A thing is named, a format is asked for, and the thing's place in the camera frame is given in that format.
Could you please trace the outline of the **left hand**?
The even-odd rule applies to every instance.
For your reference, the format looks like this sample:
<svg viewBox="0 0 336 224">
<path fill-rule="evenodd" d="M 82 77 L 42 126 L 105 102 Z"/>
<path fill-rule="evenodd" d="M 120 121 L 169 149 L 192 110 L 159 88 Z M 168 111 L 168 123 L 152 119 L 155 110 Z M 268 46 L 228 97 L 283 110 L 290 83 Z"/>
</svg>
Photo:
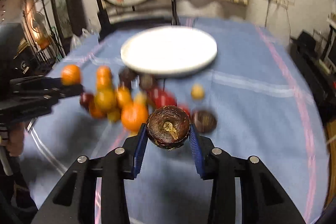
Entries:
<svg viewBox="0 0 336 224">
<path fill-rule="evenodd" d="M 16 124 L 12 127 L 9 133 L 9 140 L 6 149 L 12 157 L 18 157 L 23 152 L 25 138 L 25 125 L 24 123 Z"/>
</svg>

